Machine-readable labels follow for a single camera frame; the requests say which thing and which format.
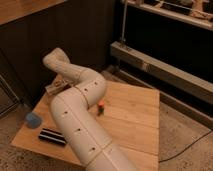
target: black cable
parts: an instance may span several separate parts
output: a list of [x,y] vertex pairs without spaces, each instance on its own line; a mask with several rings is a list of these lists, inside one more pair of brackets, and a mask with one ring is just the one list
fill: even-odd
[[200,138],[198,138],[197,140],[195,140],[193,143],[189,144],[188,146],[186,146],[186,148],[184,148],[182,151],[180,151],[179,153],[175,154],[174,156],[172,157],[169,157],[167,159],[163,159],[163,160],[160,160],[159,163],[162,163],[162,162],[166,162],[168,160],[172,160],[173,158],[181,155],[182,153],[184,153],[186,150],[188,150],[191,146],[193,146],[196,142],[198,142],[199,140],[201,140],[202,138],[206,137],[207,135],[209,135],[210,133],[212,133],[213,130],[210,130],[209,132],[205,133],[204,135],[202,135]]

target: robotic arm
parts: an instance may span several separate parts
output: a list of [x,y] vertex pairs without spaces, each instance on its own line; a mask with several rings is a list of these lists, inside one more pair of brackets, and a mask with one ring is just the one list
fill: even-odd
[[75,86],[54,97],[50,110],[68,144],[87,171],[136,171],[137,168],[114,144],[88,109],[106,91],[106,81],[89,68],[70,64],[67,55],[56,48],[43,59],[44,65],[75,81]]

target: dark wall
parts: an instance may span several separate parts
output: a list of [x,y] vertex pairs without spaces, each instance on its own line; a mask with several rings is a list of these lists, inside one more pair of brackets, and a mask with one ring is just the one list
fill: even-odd
[[55,47],[71,62],[100,71],[112,42],[114,4],[115,0],[67,1],[0,26],[1,74],[34,105],[55,76],[42,64]]
[[128,7],[125,38],[130,47],[213,83],[213,31]]

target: shelf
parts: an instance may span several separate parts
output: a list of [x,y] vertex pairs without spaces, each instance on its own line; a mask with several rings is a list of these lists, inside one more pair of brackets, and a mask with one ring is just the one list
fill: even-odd
[[197,27],[201,27],[201,28],[213,31],[213,22],[208,21],[208,19],[213,18],[213,14],[204,13],[201,7],[202,4],[200,3],[199,0],[197,0],[196,4],[193,5],[192,7],[193,10],[191,10],[189,15],[184,15],[178,12],[173,12],[167,9],[163,9],[161,8],[163,3],[164,3],[163,1],[158,1],[158,3],[154,6],[148,5],[145,3],[138,5],[136,1],[128,0],[129,6],[133,6],[144,11],[148,11],[154,14],[158,14],[164,17],[168,17],[174,20],[178,20],[181,22],[185,22]]

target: floor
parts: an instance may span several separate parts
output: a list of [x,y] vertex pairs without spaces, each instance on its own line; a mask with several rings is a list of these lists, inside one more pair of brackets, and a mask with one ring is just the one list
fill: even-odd
[[[123,82],[103,72],[110,80]],[[29,108],[19,105],[0,119],[0,171],[81,171],[76,165],[35,154],[10,145],[24,122]],[[205,126],[160,103],[160,149],[159,160],[170,158],[182,151],[197,138],[210,131]],[[213,133],[202,138],[181,155],[161,162],[160,171],[213,171]]]

